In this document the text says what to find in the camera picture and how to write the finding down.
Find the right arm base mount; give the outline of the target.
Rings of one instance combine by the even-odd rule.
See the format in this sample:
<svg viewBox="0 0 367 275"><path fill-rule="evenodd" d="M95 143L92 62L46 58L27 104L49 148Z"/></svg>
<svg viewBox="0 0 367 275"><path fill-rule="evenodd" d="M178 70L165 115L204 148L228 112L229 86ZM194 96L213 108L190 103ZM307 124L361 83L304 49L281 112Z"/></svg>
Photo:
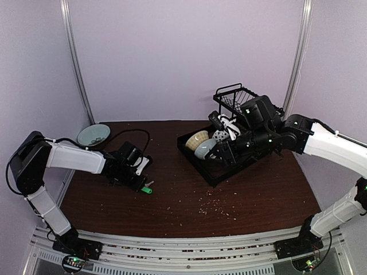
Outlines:
<svg viewBox="0 0 367 275"><path fill-rule="evenodd" d="M295 238L284 239L274 243L275 252L279 260L315 252L324 247L321 237L311 233L311 215L305 219L299 234Z"/></svg>

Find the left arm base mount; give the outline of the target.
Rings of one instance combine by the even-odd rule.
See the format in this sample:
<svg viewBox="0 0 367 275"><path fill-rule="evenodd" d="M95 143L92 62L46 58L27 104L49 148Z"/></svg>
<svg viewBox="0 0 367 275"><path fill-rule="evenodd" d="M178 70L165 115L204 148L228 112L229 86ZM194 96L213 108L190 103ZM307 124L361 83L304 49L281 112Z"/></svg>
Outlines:
<svg viewBox="0 0 367 275"><path fill-rule="evenodd" d="M65 253L61 267L69 274L80 272L90 260L98 260L103 244L98 241L82 239L75 228L63 235L55 235L53 250Z"/></svg>

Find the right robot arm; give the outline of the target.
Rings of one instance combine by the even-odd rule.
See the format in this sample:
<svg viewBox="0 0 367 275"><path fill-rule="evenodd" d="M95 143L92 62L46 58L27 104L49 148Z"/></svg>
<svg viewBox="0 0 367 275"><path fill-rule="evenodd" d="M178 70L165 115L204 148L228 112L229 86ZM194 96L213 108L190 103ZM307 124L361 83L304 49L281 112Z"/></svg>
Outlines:
<svg viewBox="0 0 367 275"><path fill-rule="evenodd" d="M366 145L351 139L318 119L291 115L282 120L268 96L254 97L240 106L240 120L248 128L242 132L235 120L213 111L208 116L217 130L229 137L218 142L210 154L226 164L241 156L254 157L267 151L290 150L327 159L346 167L360 178L354 187L332 206L307 218L294 248L305 253L324 235L356 215L366 214Z"/></svg>

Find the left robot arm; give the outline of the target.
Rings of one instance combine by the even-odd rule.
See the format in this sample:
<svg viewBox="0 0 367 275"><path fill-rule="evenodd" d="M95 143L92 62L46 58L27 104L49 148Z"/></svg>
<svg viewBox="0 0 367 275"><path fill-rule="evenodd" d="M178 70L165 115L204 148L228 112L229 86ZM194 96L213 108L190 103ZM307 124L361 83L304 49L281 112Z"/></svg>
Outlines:
<svg viewBox="0 0 367 275"><path fill-rule="evenodd" d="M143 171L152 161L152 157L145 156L130 142L124 142L117 151L93 151L71 139L48 139L41 132L33 131L9 158L5 178L13 177L16 187L10 190L30 204L69 254L77 254L83 243L46 189L45 170L62 168L102 175L138 192L147 182Z"/></svg>

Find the green tagged key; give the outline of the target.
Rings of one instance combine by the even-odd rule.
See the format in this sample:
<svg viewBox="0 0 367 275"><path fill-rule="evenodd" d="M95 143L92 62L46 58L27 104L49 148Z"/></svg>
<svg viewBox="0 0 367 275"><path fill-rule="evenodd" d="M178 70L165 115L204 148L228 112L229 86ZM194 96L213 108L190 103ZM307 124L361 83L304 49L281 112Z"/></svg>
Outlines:
<svg viewBox="0 0 367 275"><path fill-rule="evenodd" d="M141 191L145 194L152 194L153 193L153 189L151 188L152 184L154 184L153 180L151 182L145 183L145 185L141 188Z"/></svg>

